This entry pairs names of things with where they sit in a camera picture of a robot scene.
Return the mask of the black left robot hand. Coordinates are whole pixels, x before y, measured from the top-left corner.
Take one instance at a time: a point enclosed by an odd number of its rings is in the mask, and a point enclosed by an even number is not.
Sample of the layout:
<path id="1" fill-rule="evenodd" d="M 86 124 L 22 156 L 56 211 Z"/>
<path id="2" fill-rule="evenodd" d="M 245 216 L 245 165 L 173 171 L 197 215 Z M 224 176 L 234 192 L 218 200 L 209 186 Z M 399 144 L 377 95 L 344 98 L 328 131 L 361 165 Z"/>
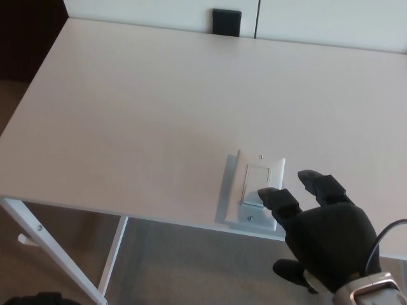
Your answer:
<path id="1" fill-rule="evenodd" d="M 40 292 L 37 295 L 12 297 L 4 305 L 81 305 L 81 303 L 67 299 L 59 292 Z"/>

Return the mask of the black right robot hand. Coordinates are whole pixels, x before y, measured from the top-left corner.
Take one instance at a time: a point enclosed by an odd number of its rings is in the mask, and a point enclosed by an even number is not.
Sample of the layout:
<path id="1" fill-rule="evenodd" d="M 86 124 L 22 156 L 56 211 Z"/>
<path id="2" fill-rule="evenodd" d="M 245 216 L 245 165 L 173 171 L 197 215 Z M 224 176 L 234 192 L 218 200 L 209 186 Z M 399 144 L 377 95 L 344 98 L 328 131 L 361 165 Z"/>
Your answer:
<path id="1" fill-rule="evenodd" d="M 278 259 L 273 271 L 313 293 L 303 273 L 308 271 L 330 292 L 352 280 L 381 272 L 380 253 L 372 247 L 377 238 L 365 212 L 356 206 L 332 175 L 313 170 L 298 178 L 319 206 L 302 210 L 287 190 L 258 190 L 263 205 L 286 232 L 285 242 L 295 260 Z"/>

